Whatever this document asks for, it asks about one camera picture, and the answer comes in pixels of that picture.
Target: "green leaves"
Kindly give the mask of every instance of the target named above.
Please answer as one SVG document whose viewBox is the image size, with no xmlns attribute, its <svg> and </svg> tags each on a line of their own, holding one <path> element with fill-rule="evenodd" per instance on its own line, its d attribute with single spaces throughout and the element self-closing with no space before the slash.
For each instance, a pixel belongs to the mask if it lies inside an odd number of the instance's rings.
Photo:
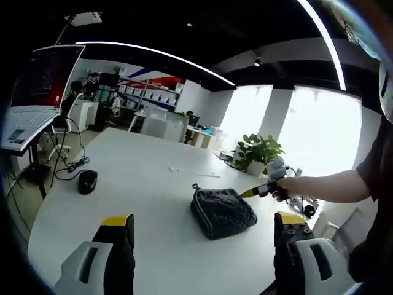
<svg viewBox="0 0 393 295">
<path fill-rule="evenodd" d="M 247 135 L 243 135 L 243 140 L 244 140 L 246 143 L 251 143 L 251 142 L 250 142 L 250 139 L 248 138 Z"/>
<path fill-rule="evenodd" d="M 284 152 L 271 135 L 267 139 L 256 134 L 243 135 L 243 140 L 238 142 L 241 152 L 238 154 L 240 159 L 236 161 L 241 168 L 247 168 L 252 161 L 267 165 Z"/>
</svg>

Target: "computer monitor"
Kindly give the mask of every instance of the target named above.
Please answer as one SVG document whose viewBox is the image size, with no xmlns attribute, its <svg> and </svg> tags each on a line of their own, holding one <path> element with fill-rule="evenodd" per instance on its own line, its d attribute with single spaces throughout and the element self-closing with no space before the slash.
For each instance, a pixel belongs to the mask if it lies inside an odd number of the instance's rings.
<svg viewBox="0 0 393 295">
<path fill-rule="evenodd" d="M 189 125 L 196 126 L 198 121 L 199 121 L 199 117 L 198 116 L 189 115 Z"/>
<path fill-rule="evenodd" d="M 99 84 L 115 88 L 115 87 L 117 87 L 119 77 L 120 76 L 116 75 L 116 74 L 101 73 L 101 75 L 99 77 Z"/>
<path fill-rule="evenodd" d="M 37 49 L 20 70 L 11 107 L 48 106 L 59 109 L 66 86 L 84 45 Z"/>
</svg>

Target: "ceiling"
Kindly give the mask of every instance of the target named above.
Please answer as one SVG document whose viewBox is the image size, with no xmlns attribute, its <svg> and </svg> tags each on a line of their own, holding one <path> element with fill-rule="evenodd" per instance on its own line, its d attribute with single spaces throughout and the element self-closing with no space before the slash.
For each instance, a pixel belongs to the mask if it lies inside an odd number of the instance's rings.
<svg viewBox="0 0 393 295">
<path fill-rule="evenodd" d="M 336 20 L 317 2 L 313 7 L 332 38 L 346 39 Z M 114 41 L 141 45 L 177 55 L 205 68 L 239 53 L 255 50 L 261 46 L 293 39 L 320 37 L 312 19 L 296 0 L 261 0 L 241 2 L 241 5 L 201 2 L 196 5 L 135 4 L 112 0 L 111 6 L 74 6 L 61 10 L 40 10 L 39 14 L 27 15 L 34 27 L 24 30 L 24 37 L 31 38 L 23 50 L 54 45 L 67 21 L 65 15 L 97 11 L 102 23 L 79 27 L 68 26 L 60 44 L 78 41 Z M 255 51 L 255 57 L 263 52 Z M 230 89 L 226 82 L 182 61 L 149 52 L 117 45 L 88 45 L 83 58 L 112 60 L 190 79 L 212 90 Z M 365 85 L 356 82 L 364 71 L 345 67 L 345 74 L 354 81 L 349 92 L 361 95 Z M 250 67 L 233 73 L 222 74 L 236 85 L 251 83 L 299 83 L 340 89 L 332 62 L 299 61 L 279 62 Z"/>
<path fill-rule="evenodd" d="M 210 68 L 263 45 L 321 36 L 297 1 L 255 3 L 258 2 L 247 4 L 242 1 L 242 5 L 236 6 L 131 6 L 102 11 L 102 23 L 71 27 L 61 41 L 114 41 L 142 45 Z M 323 15 L 331 36 L 345 38 L 336 22 L 330 21 L 326 13 Z M 129 57 L 127 54 L 117 55 L 119 61 L 128 61 Z"/>
</svg>

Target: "led light strip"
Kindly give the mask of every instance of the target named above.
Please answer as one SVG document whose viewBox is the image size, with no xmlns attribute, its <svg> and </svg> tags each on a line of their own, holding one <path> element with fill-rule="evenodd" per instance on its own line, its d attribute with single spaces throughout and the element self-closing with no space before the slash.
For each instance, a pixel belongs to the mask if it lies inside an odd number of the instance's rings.
<svg viewBox="0 0 393 295">
<path fill-rule="evenodd" d="M 107 41 L 85 41 L 85 42 L 76 42 L 75 44 L 109 44 L 109 45 L 121 45 L 121 46 L 128 46 L 128 47 L 133 47 L 133 48 L 138 48 L 138 49 L 144 49 L 144 50 L 152 51 L 152 52 L 155 52 L 155 53 L 159 53 L 159 54 L 162 54 L 162 55 L 166 55 L 167 57 L 172 57 L 172 58 L 175 58 L 175 59 L 177 59 L 177 60 L 181 60 L 181 61 L 183 61 L 183 62 L 185 62 L 185 63 L 188 63 L 189 65 L 196 66 L 198 69 L 202 69 L 203 71 L 205 71 L 205 72 L 207 72 L 207 73 L 209 73 L 209 74 L 212 74 L 213 76 L 216 76 L 217 78 L 223 80 L 224 82 L 228 83 L 229 85 L 235 86 L 234 83 L 232 83 L 232 82 L 229 81 L 229 80 L 226 80 L 226 78 L 224 78 L 224 77 L 222 77 L 222 76 L 216 74 L 215 72 L 212 72 L 212 71 L 210 71 L 210 70 L 208 70 L 208 69 L 206 69 L 206 68 L 204 68 L 204 67 L 202 67 L 202 66 L 200 66 L 200 65 L 197 65 L 196 63 L 193 63 L 193 62 L 191 62 L 191 61 L 185 60 L 184 58 L 177 57 L 177 56 L 175 56 L 175 55 L 173 55 L 173 54 L 166 53 L 166 52 L 164 52 L 164 51 L 159 51 L 159 50 L 157 50 L 157 49 L 148 48 L 148 47 L 139 46 L 139 45 L 134 45 L 134 44 L 119 43 L 119 42 L 107 42 Z"/>
<path fill-rule="evenodd" d="M 313 22 L 315 23 L 319 32 L 321 33 L 322 38 L 324 38 L 326 46 L 330 52 L 330 55 L 332 56 L 334 67 L 336 68 L 338 82 L 340 83 L 340 89 L 345 91 L 346 87 L 345 87 L 343 69 L 341 68 L 341 63 L 340 63 L 340 60 L 338 59 L 338 54 L 337 54 L 336 48 L 334 47 L 332 38 L 330 38 L 330 35 L 327 32 L 325 25 L 322 23 L 321 18 L 318 16 L 316 11 L 313 9 L 311 4 L 307 0 L 297 0 L 297 1 L 300 3 L 301 6 L 303 6 L 304 10 L 313 19 Z"/>
</svg>

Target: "bright window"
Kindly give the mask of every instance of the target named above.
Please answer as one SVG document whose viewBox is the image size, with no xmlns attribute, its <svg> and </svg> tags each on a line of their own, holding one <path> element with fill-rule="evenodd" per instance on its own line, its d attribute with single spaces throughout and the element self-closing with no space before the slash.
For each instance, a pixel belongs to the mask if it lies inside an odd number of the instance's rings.
<svg viewBox="0 0 393 295">
<path fill-rule="evenodd" d="M 241 140 L 244 134 L 258 133 L 272 89 L 272 85 L 237 88 L 221 124 L 228 138 Z"/>
<path fill-rule="evenodd" d="M 295 87 L 278 138 L 286 163 L 308 176 L 351 169 L 360 138 L 361 105 L 342 93 Z"/>
</svg>

